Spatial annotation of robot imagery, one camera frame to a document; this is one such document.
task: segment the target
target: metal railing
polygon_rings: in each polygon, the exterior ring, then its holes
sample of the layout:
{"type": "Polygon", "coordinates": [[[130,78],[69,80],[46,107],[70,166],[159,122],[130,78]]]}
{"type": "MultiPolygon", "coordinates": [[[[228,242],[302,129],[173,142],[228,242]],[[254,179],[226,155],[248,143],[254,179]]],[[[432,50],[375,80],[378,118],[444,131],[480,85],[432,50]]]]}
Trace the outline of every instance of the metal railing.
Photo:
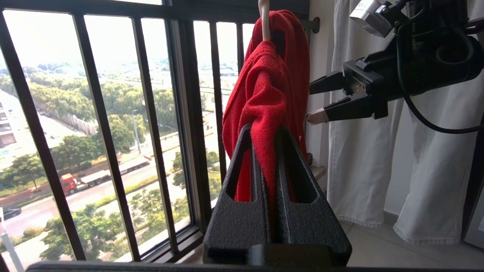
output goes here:
{"type": "MultiPolygon", "coordinates": [[[[316,21],[307,21],[308,0],[277,2],[273,9],[294,8],[295,14],[302,20],[306,29],[319,29],[316,21]]],[[[216,22],[234,22],[237,25],[237,59],[239,71],[243,65],[244,51],[242,44],[242,24],[254,23],[259,15],[257,0],[227,1],[205,0],[183,2],[163,0],[163,5],[140,4],[113,0],[0,0],[0,10],[15,9],[50,13],[66,13],[73,18],[86,77],[91,97],[103,138],[107,162],[111,172],[116,198],[121,211],[129,249],[133,261],[167,261],[173,262],[198,246],[206,231],[212,213],[205,154],[204,129],[202,120],[200,87],[195,49],[194,20],[209,21],[210,43],[212,53],[212,71],[214,83],[214,102],[220,156],[221,180],[224,180],[227,166],[225,149],[222,143],[222,89],[220,84],[219,50],[216,22]],[[124,16],[131,18],[136,43],[136,54],[143,88],[144,102],[147,109],[149,130],[151,134],[154,158],[161,190],[162,203],[168,226],[168,241],[145,253],[138,250],[135,230],[129,212],[126,193],[121,180],[119,165],[109,128],[106,107],[101,93],[96,64],[92,53],[89,34],[84,15],[124,16]],[[178,137],[183,156],[183,169],[187,198],[190,207],[192,224],[183,231],[176,232],[173,212],[170,204],[168,183],[165,175],[160,133],[156,116],[153,89],[150,80],[148,58],[141,26],[141,18],[165,19],[165,32],[168,47],[168,60],[172,77],[175,107],[179,127],[178,137]]],[[[10,36],[5,17],[0,13],[0,48],[3,52],[8,71],[18,93],[18,98],[32,132],[35,146],[44,166],[46,176],[60,217],[77,260],[86,260],[76,226],[73,221],[66,197],[57,175],[46,138],[37,115],[32,95],[24,77],[18,55],[10,36]]],[[[4,265],[0,258],[0,267],[4,265]]]]}

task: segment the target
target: floor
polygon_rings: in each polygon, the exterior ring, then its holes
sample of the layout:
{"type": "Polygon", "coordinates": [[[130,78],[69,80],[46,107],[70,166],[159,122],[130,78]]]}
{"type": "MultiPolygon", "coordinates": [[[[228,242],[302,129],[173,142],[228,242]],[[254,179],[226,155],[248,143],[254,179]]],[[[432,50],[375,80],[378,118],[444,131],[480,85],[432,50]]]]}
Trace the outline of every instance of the floor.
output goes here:
{"type": "MultiPolygon", "coordinates": [[[[353,247],[348,266],[484,269],[484,249],[458,245],[412,245],[401,240],[391,225],[366,228],[341,222],[353,247]]],[[[179,262],[202,263],[198,247],[179,262]]]]}

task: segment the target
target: red truck cab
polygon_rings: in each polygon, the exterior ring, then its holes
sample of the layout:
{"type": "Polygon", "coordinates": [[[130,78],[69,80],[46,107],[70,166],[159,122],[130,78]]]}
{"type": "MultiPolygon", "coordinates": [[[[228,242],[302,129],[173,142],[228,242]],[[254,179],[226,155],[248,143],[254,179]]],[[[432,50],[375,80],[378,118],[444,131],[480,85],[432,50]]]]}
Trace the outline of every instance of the red truck cab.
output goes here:
{"type": "Polygon", "coordinates": [[[64,194],[66,196],[72,195],[77,192],[77,185],[74,177],[71,174],[65,174],[60,177],[60,183],[64,189],[64,194]]]}

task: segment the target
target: hanger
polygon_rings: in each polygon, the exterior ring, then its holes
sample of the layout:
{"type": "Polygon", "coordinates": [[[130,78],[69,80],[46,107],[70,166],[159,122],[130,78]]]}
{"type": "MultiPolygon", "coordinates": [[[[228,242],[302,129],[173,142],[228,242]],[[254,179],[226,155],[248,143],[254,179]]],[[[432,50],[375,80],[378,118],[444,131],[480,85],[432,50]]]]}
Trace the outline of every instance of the hanger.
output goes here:
{"type": "Polygon", "coordinates": [[[259,0],[259,13],[262,20],[262,40],[271,40],[271,28],[269,27],[269,0],[259,0]]]}

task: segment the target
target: fence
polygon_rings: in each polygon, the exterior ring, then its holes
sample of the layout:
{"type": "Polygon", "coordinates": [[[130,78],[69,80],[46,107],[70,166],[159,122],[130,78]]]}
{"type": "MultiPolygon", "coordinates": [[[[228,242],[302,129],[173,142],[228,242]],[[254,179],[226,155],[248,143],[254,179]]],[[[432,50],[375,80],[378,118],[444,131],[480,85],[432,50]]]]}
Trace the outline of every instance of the fence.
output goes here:
{"type": "Polygon", "coordinates": [[[39,107],[41,110],[47,112],[50,114],[52,117],[64,122],[65,124],[76,128],[82,132],[84,132],[86,135],[94,135],[97,133],[97,122],[86,122],[84,120],[81,120],[77,118],[74,115],[60,115],[57,110],[50,110],[47,109],[43,104],[40,103],[35,103],[37,107],[39,107]]]}

